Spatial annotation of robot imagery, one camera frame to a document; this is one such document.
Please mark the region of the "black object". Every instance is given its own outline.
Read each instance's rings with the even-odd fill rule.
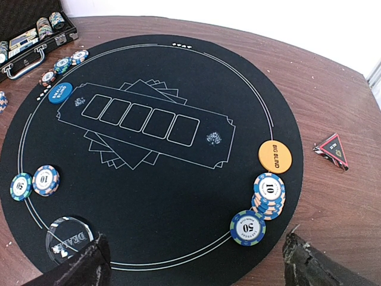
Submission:
[[[83,217],[107,236],[113,285],[228,286],[278,242],[301,192],[302,144],[282,94],[249,61],[206,41],[144,35],[91,48],[62,82],[74,88],[63,104],[37,101],[40,85],[31,91],[0,157],[5,218],[42,272],[56,266],[45,234],[61,216]],[[287,200],[264,239],[243,247],[230,221],[251,207],[266,171],[258,150],[271,136],[293,156],[279,175]],[[44,164],[60,173],[59,190],[14,201],[13,177]]]
[[[332,261],[293,231],[283,245],[286,286],[377,286]]]
[[[0,82],[7,77],[19,78],[42,63],[47,53],[78,38],[77,28],[66,16],[60,0],[1,1],[0,41],[9,42],[22,33],[36,28],[36,23],[41,17],[49,18],[53,12],[61,13],[65,27],[0,64]]]
[[[71,259],[24,286],[109,286],[110,260],[108,241],[103,234],[99,234]]]

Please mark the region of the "chip stack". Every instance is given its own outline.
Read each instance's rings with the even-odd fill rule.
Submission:
[[[70,57],[64,57],[62,59],[59,59],[54,64],[54,70],[58,74],[63,74],[69,69],[70,66],[71,66],[71,58]]]
[[[57,72],[53,69],[50,69],[42,74],[40,77],[39,83],[42,86],[51,85],[57,78]]]
[[[0,64],[5,63],[8,60],[8,42],[1,41],[0,42]]]
[[[8,106],[8,100],[5,96],[4,91],[0,91],[0,114],[3,113],[3,111],[6,109]]]
[[[47,18],[40,18],[37,21],[37,30],[40,41],[44,40],[46,37],[53,35],[53,29],[50,26],[49,20]]]
[[[277,218],[286,201],[283,181],[275,174],[263,173],[254,182],[251,206],[254,212],[263,215],[264,220]]]
[[[49,16],[49,21],[55,30],[60,30],[65,26],[65,20],[59,12],[53,12]]]
[[[60,174],[53,166],[41,166],[33,175],[32,184],[36,193],[49,197],[56,192],[60,185]]]
[[[80,63],[83,63],[85,59],[89,56],[89,51],[86,49],[83,49],[81,51],[76,51],[72,56],[71,56],[71,65],[76,66]]]

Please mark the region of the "case handle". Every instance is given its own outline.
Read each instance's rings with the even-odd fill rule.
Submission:
[[[3,73],[6,73],[7,76],[10,78],[10,79],[18,79],[19,77],[23,76],[24,74],[26,74],[27,72],[33,70],[35,67],[39,66],[40,64],[42,64],[42,62],[45,60],[45,53],[43,52],[44,49],[46,49],[48,46],[46,44],[43,44],[42,46],[39,46],[38,48],[35,48],[35,52],[39,52],[40,53],[40,59],[36,62],[34,62],[33,64],[30,64],[29,66],[23,68],[22,70],[20,70],[17,74],[15,74],[14,76],[11,75],[11,69],[13,68],[13,64],[10,64],[6,67],[4,67],[1,72]]]

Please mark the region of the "white wall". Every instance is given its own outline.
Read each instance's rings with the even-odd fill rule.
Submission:
[[[380,0],[61,2],[69,17],[148,15],[244,30],[315,52],[365,76],[381,58]]]

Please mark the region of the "blue and white poker chip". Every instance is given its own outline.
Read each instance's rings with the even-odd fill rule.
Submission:
[[[255,195],[253,195],[251,198],[251,206],[264,210],[264,212],[268,210],[273,212],[282,209],[285,201],[286,199],[283,199],[280,203],[269,206],[268,204],[262,203]]]
[[[49,92],[49,101],[53,104],[64,102],[73,91],[73,86],[68,82],[60,83],[52,88]]]
[[[266,233],[263,217],[252,210],[243,210],[236,214],[230,223],[230,234],[234,241],[243,246],[259,243]]]
[[[264,220],[276,219],[278,216],[280,216],[280,214],[282,213],[282,210],[283,210],[283,209],[280,209],[280,210],[263,210],[259,207],[252,207],[251,209],[256,213],[263,215]]]
[[[8,100],[5,96],[4,91],[0,91],[0,114],[3,113],[3,111],[6,109],[8,106]]]
[[[27,173],[15,176],[10,187],[11,196],[15,201],[23,201],[32,193],[32,177]]]
[[[263,173],[254,182],[254,195],[261,203],[273,206],[285,199],[286,188],[277,175]]]
[[[39,195],[46,197],[52,194],[60,182],[60,176],[56,169],[50,165],[44,165],[38,168],[33,175],[32,184],[33,189]]]
[[[76,51],[72,56],[71,56],[71,65],[76,66],[78,64],[81,64],[87,59],[89,56],[89,51],[86,49],[83,49],[81,51]]]
[[[70,57],[64,57],[64,58],[61,58],[58,61],[56,61],[53,69],[58,74],[63,74],[69,69],[70,66],[71,66],[71,58]]]

